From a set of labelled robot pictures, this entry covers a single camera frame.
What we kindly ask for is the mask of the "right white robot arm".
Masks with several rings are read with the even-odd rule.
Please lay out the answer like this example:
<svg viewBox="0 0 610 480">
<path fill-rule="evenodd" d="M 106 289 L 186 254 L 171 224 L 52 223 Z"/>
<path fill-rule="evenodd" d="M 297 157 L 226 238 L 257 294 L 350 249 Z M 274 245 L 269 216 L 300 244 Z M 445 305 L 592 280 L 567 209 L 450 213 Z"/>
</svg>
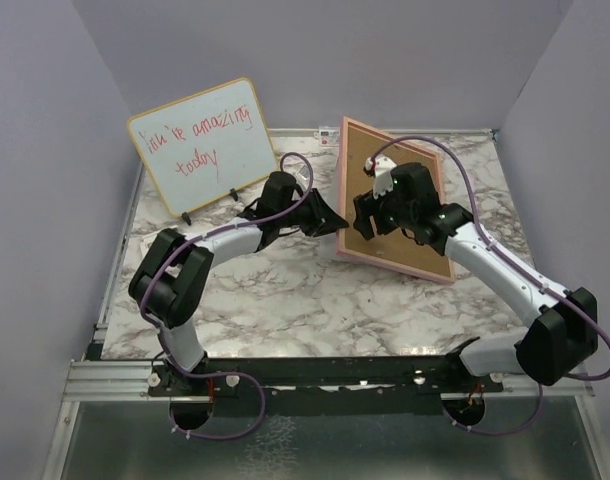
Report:
<svg viewBox="0 0 610 480">
<path fill-rule="evenodd" d="M 380 155 L 367 160 L 370 191 L 354 198 L 353 227 L 364 239 L 395 230 L 455 261 L 494 291 L 526 326 L 524 333 L 474 339 L 457 347 L 444 367 L 446 383 L 466 391 L 493 373 L 525 374 L 552 386 L 598 347 L 597 302 L 586 289 L 570 291 L 478 231 L 462 206 L 440 201 L 429 170 L 397 165 Z"/>
</svg>

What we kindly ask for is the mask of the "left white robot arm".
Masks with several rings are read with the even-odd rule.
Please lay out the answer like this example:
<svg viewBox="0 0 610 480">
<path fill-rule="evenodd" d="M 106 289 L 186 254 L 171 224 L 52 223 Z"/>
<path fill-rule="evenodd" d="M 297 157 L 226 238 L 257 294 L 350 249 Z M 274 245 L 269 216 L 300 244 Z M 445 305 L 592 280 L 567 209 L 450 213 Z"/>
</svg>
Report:
<svg viewBox="0 0 610 480">
<path fill-rule="evenodd" d="M 349 227 L 317 189 L 302 187 L 285 172 L 274 172 L 261 195 L 228 223 L 189 238 L 173 228 L 161 230 L 128 288 L 143 319 L 157 330 L 165 355 L 174 364 L 171 382 L 191 395 L 205 385 L 206 357 L 192 317 L 212 268 L 264 250 L 294 229 L 307 237 Z"/>
</svg>

